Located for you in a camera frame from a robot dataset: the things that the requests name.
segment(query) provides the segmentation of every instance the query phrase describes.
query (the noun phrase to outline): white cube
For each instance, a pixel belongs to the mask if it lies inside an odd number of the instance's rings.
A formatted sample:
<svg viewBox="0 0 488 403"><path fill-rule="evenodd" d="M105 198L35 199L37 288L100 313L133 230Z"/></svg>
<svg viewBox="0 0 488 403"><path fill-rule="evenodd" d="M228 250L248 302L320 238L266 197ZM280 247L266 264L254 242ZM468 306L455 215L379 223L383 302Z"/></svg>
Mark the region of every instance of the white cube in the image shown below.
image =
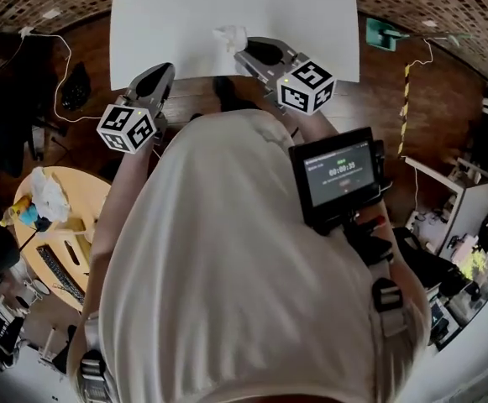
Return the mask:
<svg viewBox="0 0 488 403"><path fill-rule="evenodd" d="M332 99L335 81L318 63L307 60L277 80L277 102L313 115Z"/></svg>
<svg viewBox="0 0 488 403"><path fill-rule="evenodd" d="M97 131L110 149L135 154L155 133L148 109L110 104Z"/></svg>

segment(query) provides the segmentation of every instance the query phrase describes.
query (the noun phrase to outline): black phone holder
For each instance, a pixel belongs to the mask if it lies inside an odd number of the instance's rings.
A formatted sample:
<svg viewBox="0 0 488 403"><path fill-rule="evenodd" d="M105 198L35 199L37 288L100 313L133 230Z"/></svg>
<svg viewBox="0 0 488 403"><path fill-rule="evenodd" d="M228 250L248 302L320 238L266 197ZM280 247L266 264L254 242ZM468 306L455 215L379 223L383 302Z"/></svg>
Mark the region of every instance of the black phone holder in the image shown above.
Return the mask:
<svg viewBox="0 0 488 403"><path fill-rule="evenodd" d="M357 211L381 200L384 144L370 127L289 148L306 225L322 235L354 221Z"/></svg>

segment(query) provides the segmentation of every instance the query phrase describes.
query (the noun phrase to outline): white tabletop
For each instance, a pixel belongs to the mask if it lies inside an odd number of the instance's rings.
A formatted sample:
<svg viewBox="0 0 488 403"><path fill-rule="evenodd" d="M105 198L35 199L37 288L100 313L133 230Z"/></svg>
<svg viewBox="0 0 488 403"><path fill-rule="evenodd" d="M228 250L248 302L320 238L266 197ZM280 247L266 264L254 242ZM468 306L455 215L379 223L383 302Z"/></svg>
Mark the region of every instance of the white tabletop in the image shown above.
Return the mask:
<svg viewBox="0 0 488 403"><path fill-rule="evenodd" d="M113 0L112 89L167 61L177 79L236 74L212 33L223 25L283 40L338 79L359 81L355 0Z"/></svg>

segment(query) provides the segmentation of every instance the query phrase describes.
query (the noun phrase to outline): round wooden table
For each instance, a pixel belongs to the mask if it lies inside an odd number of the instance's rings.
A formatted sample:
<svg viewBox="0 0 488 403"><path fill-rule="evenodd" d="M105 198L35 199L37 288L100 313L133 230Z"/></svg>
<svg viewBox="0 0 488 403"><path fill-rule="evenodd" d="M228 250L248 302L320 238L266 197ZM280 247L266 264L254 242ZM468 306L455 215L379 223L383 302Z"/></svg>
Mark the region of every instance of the round wooden table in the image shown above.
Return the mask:
<svg viewBox="0 0 488 403"><path fill-rule="evenodd" d="M44 173L46 176L53 176L54 180L60 185L65 193L66 199L71 206L69 218L80 218L85 228L91 228L94 222L100 216L103 203L108 196L110 185L96 176L90 175L84 171L71 169L68 167L45 167ZM16 197L14 202L19 200L21 196L29 194L31 192L31 177L27 176L20 184L16 191ZM81 310L81 304L67 291L62 290L59 281L55 278L53 272L45 264L40 257L37 247L48 244L55 255L58 257L61 265L70 274L76 284L83 289L87 290L89 264L88 259L83 260L80 257L79 264L75 264L68 250L66 249L64 239L68 238L60 233L60 236L52 235L52 230L62 223L53 222L48 232L39 233L34 236L21 254L24 259L29 263L35 274L44 282L51 291L53 291L61 300L66 304L74 307L78 311ZM29 227L19 220L14 224L16 231L16 238L18 239L19 246L22 246L25 241L33 235L33 228Z"/></svg>

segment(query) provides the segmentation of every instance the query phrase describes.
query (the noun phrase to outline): yellow and black striped tape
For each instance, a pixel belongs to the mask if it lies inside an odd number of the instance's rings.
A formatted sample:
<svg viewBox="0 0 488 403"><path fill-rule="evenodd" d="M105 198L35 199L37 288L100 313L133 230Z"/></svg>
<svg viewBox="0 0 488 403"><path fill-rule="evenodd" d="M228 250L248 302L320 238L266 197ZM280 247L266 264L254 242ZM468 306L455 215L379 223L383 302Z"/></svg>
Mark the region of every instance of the yellow and black striped tape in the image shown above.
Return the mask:
<svg viewBox="0 0 488 403"><path fill-rule="evenodd" d="M406 126L408 122L408 98L410 96L410 65L406 64L404 68L404 106L402 106L402 127L401 127L401 142L398 145L398 158L401 158L402 149L404 148L404 135L406 134Z"/></svg>

